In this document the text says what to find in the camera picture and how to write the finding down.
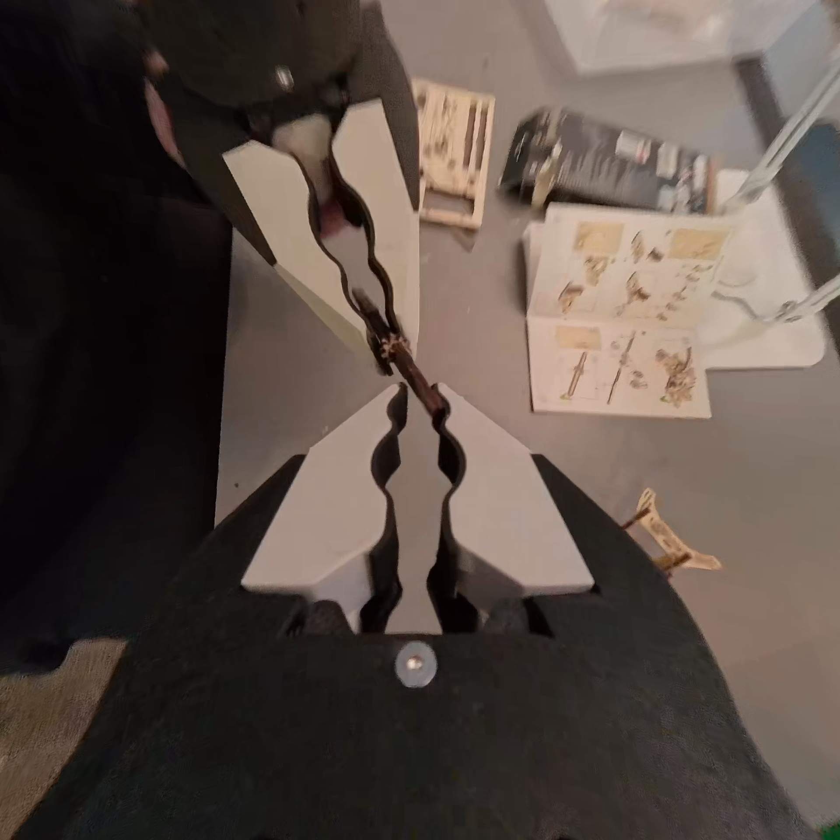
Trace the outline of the open instruction booklet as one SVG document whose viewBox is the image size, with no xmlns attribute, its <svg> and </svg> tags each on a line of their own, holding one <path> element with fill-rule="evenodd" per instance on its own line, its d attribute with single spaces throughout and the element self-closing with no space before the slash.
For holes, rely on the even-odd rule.
<svg viewBox="0 0 840 840">
<path fill-rule="evenodd" d="M 551 203 L 523 236 L 535 413 L 711 417 L 698 328 L 735 216 Z"/>
</svg>

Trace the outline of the dark blue cloth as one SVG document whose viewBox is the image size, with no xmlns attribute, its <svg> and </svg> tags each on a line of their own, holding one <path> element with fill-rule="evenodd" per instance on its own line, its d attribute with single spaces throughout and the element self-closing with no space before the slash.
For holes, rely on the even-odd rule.
<svg viewBox="0 0 840 840">
<path fill-rule="evenodd" d="M 839 128 L 820 120 L 799 142 L 795 164 L 804 183 L 808 207 L 834 261 L 839 260 Z"/>
</svg>

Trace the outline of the wooden axle rod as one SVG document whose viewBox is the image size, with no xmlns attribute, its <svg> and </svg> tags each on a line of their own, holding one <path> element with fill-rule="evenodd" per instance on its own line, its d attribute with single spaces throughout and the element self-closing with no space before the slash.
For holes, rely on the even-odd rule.
<svg viewBox="0 0 840 840">
<path fill-rule="evenodd" d="M 432 386 L 414 360 L 407 338 L 398 327 L 393 327 L 361 288 L 352 289 L 352 298 L 360 312 L 369 336 L 374 357 L 383 371 L 390 375 L 396 369 L 405 383 L 423 405 L 433 427 L 438 430 L 446 419 L 448 404 Z"/>
</svg>

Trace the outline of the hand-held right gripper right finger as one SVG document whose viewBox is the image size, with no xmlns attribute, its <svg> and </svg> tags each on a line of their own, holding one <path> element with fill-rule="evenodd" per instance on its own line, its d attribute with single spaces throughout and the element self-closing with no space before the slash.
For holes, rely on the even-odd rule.
<svg viewBox="0 0 840 840">
<path fill-rule="evenodd" d="M 471 634 L 503 602 L 591 592 L 594 577 L 534 453 L 448 385 L 437 466 L 444 496 L 427 590 L 445 634 Z"/>
</svg>

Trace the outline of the white-based clear acrylic stand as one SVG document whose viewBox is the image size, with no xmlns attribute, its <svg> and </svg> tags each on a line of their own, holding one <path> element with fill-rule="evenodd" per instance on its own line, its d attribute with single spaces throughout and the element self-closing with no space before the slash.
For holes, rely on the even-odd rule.
<svg viewBox="0 0 840 840">
<path fill-rule="evenodd" d="M 762 59 L 741 60 L 737 72 L 765 149 L 750 171 L 717 177 L 718 205 L 740 212 L 742 228 L 700 345 L 708 372 L 806 370 L 826 353 L 823 313 L 838 306 L 838 263 L 811 216 L 795 150 L 838 102 L 838 52 L 790 117 Z"/>
</svg>

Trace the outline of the person's dark clothing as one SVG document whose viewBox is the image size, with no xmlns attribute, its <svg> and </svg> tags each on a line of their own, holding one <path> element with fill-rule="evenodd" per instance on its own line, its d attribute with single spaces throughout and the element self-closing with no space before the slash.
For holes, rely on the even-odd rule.
<svg viewBox="0 0 840 840">
<path fill-rule="evenodd" d="M 2 677 L 135 635 L 212 529 L 232 230 L 125 2 L 2 2 Z"/>
</svg>

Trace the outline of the clear plastic storage box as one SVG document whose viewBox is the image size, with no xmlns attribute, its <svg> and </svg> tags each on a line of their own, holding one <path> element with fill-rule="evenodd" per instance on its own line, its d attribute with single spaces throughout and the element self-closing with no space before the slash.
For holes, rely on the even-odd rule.
<svg viewBox="0 0 840 840">
<path fill-rule="evenodd" d="M 577 75 L 705 65 L 758 56 L 814 1 L 545 1 Z"/>
</svg>

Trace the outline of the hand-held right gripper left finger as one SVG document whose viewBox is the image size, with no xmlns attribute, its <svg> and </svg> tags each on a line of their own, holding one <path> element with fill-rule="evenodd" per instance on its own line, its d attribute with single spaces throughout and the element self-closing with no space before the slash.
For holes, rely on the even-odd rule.
<svg viewBox="0 0 840 840">
<path fill-rule="evenodd" d="M 402 585 L 394 502 L 407 388 L 390 385 L 310 448 L 241 585 L 333 602 L 355 633 L 380 633 Z"/>
</svg>

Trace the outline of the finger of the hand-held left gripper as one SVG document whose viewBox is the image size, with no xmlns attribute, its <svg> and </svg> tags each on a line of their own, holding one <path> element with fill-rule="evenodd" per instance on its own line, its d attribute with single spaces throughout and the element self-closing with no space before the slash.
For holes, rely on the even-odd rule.
<svg viewBox="0 0 840 840">
<path fill-rule="evenodd" d="M 355 350 L 368 348 L 347 273 L 317 231 L 316 197 L 299 161 L 255 141 L 224 159 L 275 258 L 278 276 L 341 341 Z"/>
<path fill-rule="evenodd" d="M 337 197 L 363 228 L 381 314 L 409 348 L 420 326 L 419 212 L 403 176 L 381 99 L 349 106 L 331 141 Z"/>
</svg>

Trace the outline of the laser-cut wooden parts sheet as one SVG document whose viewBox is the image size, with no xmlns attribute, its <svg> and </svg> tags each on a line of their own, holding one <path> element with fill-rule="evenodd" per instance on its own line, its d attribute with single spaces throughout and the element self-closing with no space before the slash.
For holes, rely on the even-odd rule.
<svg viewBox="0 0 840 840">
<path fill-rule="evenodd" d="M 419 130 L 419 216 L 475 233 L 484 217 L 496 98 L 414 78 Z"/>
</svg>

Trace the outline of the black model kit box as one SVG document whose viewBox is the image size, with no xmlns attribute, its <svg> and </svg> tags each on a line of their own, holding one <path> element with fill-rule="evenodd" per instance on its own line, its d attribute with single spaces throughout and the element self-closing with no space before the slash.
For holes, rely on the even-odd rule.
<svg viewBox="0 0 840 840">
<path fill-rule="evenodd" d="M 709 214 L 708 155 L 567 108 L 542 108 L 513 135 L 498 188 L 538 210 L 581 203 L 664 214 Z"/>
</svg>

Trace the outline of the person's left hand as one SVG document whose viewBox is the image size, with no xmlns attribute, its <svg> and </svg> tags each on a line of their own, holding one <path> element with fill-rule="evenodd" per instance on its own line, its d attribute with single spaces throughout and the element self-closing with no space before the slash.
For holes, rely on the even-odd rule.
<svg viewBox="0 0 840 840">
<path fill-rule="evenodd" d="M 170 111 L 155 86 L 155 82 L 162 79 L 168 71 L 168 65 L 159 52 L 151 51 L 143 57 L 143 68 L 144 97 L 155 136 L 167 156 L 185 169 L 183 157 L 175 142 Z"/>
</svg>

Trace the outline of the partly built wooden model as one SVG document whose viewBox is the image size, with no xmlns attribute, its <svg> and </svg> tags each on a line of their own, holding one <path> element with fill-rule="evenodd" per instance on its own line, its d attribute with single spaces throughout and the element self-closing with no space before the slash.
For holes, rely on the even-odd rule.
<svg viewBox="0 0 840 840">
<path fill-rule="evenodd" d="M 723 566 L 711 554 L 691 548 L 663 519 L 657 508 L 657 495 L 652 488 L 645 488 L 638 499 L 634 515 L 621 528 L 625 532 L 639 527 L 646 531 L 660 549 L 651 561 L 669 580 L 678 570 L 720 571 Z"/>
</svg>

